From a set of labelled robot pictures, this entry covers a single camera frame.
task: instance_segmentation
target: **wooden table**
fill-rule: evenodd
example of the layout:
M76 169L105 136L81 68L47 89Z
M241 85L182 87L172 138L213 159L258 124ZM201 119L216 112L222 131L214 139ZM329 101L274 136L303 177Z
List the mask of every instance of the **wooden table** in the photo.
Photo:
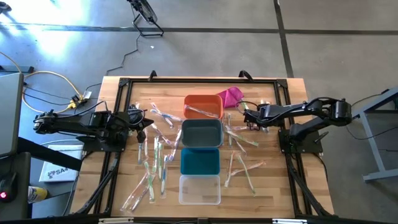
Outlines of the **wooden table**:
M108 108L114 107L116 92L120 77L104 77L99 100L105 100ZM301 78L288 78L290 99L292 104L307 100L304 81ZM219 93L233 84L227 83L135 83L132 88L131 103L139 102L140 108L151 109L150 103L154 102L161 111L174 114L183 118L183 100L189 94L215 94ZM274 88L265 84L238 84L236 85L244 93L244 99L255 103L260 100L275 104ZM97 110L104 110L103 104ZM243 116L234 108L226 109L232 114L232 126L243 126ZM175 140L177 128L170 129L168 124L160 116L147 112L146 117L153 119L159 129L171 141ZM303 123L311 119L310 116L295 118L296 123ZM292 197L290 194L289 180L285 157L280 153L277 140L278 128L270 127L269 134L261 131L241 131L240 133L249 139L259 143L254 147L241 142L248 156L244 157L247 166L261 160L266 165L250 170L251 180L256 189L257 196L253 197L244 173L231 178L228 188L223 187L226 180L226 170L231 155L228 147L228 138L224 138L224 146L220 147L221 156L221 203L219 205L181 205L178 202L178 185L180 174L180 153L182 144L177 150L175 160L169 164L167 176L167 198L160 199L160 182L156 179L155 203L149 203L148 194L142 199L135 210L135 217L236 217L236 218L272 218L272 217L294 217ZM152 164L154 154L154 134L151 127L149 130L149 164ZM126 150L121 157L116 190L114 193L112 216L131 216L119 211L126 198L134 190L137 183L144 175L144 166L137 164L138 143L136 137L128 139ZM171 148L165 146L164 152L170 153ZM73 198L71 212L77 211L88 200L95 188L98 186L104 153L95 152L83 161L80 177L78 179L75 196ZM307 185L323 207L333 213L328 184L325 171L321 162L312 154L303 154L303 164ZM241 164L236 160L233 162L233 170L240 169ZM105 189L102 206L108 195ZM300 208L304 211L303 197L297 186Z

